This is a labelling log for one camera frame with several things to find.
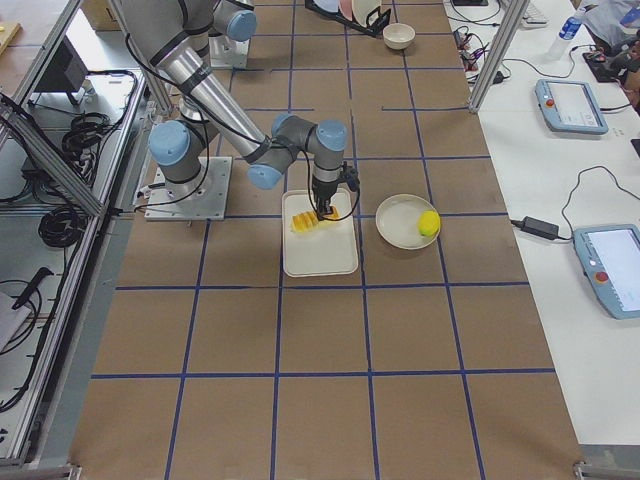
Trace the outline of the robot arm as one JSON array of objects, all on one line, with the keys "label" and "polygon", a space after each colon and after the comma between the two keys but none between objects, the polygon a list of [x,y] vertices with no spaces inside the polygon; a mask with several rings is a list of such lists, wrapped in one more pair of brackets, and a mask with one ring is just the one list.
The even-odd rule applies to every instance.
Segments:
[{"label": "robot arm", "polygon": [[255,34],[256,29],[257,16],[252,1],[220,0],[214,8],[209,36],[225,36],[244,42]]},{"label": "robot arm", "polygon": [[300,153],[312,154],[314,209],[319,219],[329,219],[331,199],[345,180],[345,126],[281,115],[264,134],[213,73],[210,35],[250,39],[257,26],[252,2],[136,0],[122,2],[120,12],[142,58],[213,122],[249,164],[255,186],[273,188]]}]

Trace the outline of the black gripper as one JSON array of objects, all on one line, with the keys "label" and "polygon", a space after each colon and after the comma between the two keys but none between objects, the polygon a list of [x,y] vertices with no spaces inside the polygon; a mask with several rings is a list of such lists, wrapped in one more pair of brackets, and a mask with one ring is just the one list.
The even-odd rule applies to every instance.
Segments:
[{"label": "black gripper", "polygon": [[334,214],[332,206],[332,198],[334,194],[334,190],[315,191],[316,212],[318,216],[331,216]]}]

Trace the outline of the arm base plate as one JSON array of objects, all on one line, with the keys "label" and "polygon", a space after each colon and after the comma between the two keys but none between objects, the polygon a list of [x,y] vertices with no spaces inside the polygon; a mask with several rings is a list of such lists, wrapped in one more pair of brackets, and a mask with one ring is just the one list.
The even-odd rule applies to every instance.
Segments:
[{"label": "arm base plate", "polygon": [[150,192],[148,221],[222,221],[225,218],[233,160],[231,157],[200,156],[201,171],[193,180],[176,184],[167,181],[160,167],[155,183],[163,186]]},{"label": "arm base plate", "polygon": [[210,36],[210,63],[214,69],[237,69],[247,67],[250,41],[232,40],[226,36]]}]

